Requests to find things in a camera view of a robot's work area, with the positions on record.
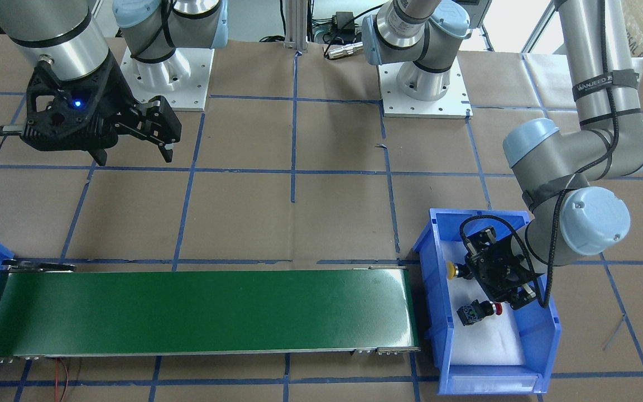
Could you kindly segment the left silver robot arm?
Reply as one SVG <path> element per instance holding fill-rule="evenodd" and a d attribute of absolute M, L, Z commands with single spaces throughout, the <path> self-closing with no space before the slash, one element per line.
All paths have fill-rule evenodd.
<path fill-rule="evenodd" d="M 503 237 L 493 228 L 467 234 L 462 263 L 449 277 L 477 280 L 485 305 L 546 308 L 554 268 L 597 255 L 630 229 L 626 204 L 593 181 L 643 171 L 639 79 L 632 67 L 619 1 L 554 1 L 572 82 L 579 131 L 562 133 L 549 118 L 522 124 L 503 140 L 533 220 Z M 362 22 L 370 65 L 400 64 L 396 89 L 421 102 L 439 101 L 468 36 L 469 15 L 453 1 L 388 1 Z"/>

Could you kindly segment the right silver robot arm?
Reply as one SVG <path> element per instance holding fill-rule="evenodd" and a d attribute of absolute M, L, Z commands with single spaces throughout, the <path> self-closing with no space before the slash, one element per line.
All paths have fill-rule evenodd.
<path fill-rule="evenodd" d="M 203 90 L 184 49 L 228 41 L 226 1 L 115 1 L 112 11 L 132 59 L 130 77 L 83 1 L 0 1 L 0 27 L 33 66 L 22 125 L 0 126 L 41 152 L 79 150 L 100 166 L 130 135 L 166 162 L 182 124 L 170 94 Z"/>

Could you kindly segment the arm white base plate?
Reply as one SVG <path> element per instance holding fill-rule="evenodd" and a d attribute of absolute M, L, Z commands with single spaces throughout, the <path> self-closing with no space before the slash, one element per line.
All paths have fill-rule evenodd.
<path fill-rule="evenodd" d="M 423 71 L 414 62 L 377 69 L 383 112 L 388 117 L 464 119 L 474 114 L 457 58 L 449 70 L 439 74 Z"/>
<path fill-rule="evenodd" d="M 145 64 L 126 49 L 121 69 L 138 101 L 162 95 L 175 111 L 204 112 L 214 54 L 214 49 L 178 48 L 168 60 Z"/>

